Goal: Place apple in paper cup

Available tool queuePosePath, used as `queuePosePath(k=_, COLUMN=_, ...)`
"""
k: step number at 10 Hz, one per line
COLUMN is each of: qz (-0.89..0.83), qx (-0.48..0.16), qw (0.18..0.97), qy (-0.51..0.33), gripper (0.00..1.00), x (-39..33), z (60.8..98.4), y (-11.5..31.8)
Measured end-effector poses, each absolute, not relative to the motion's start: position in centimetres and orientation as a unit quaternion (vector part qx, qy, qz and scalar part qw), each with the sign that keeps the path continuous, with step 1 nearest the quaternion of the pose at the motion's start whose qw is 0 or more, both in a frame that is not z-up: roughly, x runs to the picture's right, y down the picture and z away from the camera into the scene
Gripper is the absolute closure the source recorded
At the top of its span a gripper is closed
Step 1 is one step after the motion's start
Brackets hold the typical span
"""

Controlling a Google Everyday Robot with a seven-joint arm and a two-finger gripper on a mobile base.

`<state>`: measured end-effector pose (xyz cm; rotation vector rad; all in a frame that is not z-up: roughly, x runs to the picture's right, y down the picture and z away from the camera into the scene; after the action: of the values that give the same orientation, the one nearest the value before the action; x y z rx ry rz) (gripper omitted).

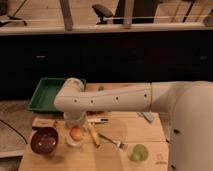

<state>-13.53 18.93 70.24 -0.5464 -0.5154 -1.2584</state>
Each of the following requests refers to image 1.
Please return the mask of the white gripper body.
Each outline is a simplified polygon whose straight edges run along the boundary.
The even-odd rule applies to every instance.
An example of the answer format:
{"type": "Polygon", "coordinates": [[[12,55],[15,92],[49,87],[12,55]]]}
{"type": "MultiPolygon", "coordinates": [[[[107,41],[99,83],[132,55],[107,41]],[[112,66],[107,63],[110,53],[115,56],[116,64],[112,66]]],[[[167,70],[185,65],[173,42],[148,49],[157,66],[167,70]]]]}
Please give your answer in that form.
{"type": "Polygon", "coordinates": [[[82,126],[86,121],[86,113],[64,113],[65,123],[68,127],[82,126]]]}

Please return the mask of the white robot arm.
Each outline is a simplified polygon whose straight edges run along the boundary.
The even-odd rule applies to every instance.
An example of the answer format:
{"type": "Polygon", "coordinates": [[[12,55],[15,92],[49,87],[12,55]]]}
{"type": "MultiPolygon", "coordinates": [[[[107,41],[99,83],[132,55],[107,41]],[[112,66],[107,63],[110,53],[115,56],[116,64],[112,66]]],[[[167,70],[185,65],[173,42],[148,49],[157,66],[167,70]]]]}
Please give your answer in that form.
{"type": "Polygon", "coordinates": [[[139,83],[86,91],[69,78],[54,99],[65,119],[86,111],[156,112],[171,115],[168,171],[213,171],[213,82],[139,83]]]}

